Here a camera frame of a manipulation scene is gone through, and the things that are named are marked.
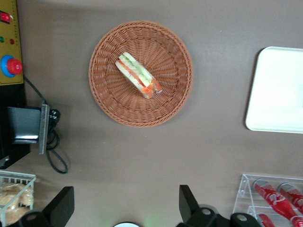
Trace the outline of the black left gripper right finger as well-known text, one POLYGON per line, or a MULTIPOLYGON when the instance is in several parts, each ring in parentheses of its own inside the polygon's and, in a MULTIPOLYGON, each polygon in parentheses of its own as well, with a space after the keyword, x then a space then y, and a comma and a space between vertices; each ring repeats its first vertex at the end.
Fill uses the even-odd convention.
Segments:
POLYGON ((200 207, 188 185, 179 186, 179 227, 259 227, 258 221, 246 213, 234 213, 230 218, 220 215, 211 206, 200 207))

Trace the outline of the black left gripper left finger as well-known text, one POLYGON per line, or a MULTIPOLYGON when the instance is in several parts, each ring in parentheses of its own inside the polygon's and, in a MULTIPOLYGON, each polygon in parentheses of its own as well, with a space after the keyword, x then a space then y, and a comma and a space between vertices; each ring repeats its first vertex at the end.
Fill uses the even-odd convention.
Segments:
POLYGON ((15 227, 64 227, 74 213, 74 187, 64 187, 42 211, 23 215, 15 227))

